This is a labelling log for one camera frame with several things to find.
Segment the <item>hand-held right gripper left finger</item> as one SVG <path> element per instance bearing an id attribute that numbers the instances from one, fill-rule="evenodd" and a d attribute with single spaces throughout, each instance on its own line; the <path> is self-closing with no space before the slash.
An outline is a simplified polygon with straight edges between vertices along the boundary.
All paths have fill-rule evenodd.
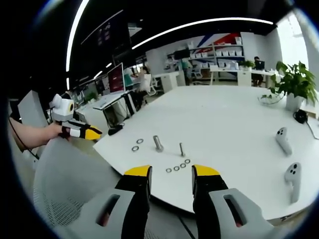
<path id="1" fill-rule="evenodd" d="M 62 228 L 64 239 L 142 239 L 150 211 L 152 166 L 134 167 L 97 194 Z"/>

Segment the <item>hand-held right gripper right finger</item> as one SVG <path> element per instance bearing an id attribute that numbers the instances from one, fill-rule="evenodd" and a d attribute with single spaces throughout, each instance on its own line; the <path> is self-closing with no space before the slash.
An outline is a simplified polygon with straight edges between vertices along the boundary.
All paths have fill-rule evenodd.
<path id="1" fill-rule="evenodd" d="M 200 239 L 280 239 L 282 228 L 238 189 L 228 188 L 213 168 L 192 166 L 193 210 Z"/>

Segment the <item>person's left hand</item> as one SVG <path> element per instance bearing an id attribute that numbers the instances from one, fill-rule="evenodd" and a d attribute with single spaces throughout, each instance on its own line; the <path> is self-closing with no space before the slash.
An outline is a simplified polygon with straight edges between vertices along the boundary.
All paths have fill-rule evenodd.
<path id="1" fill-rule="evenodd" d="M 63 134 L 63 129 L 66 132 L 70 132 L 69 128 L 63 127 L 57 123 L 51 123 L 50 125 L 46 126 L 43 130 L 44 134 L 44 142 L 48 143 L 51 139 L 57 138 Z"/>

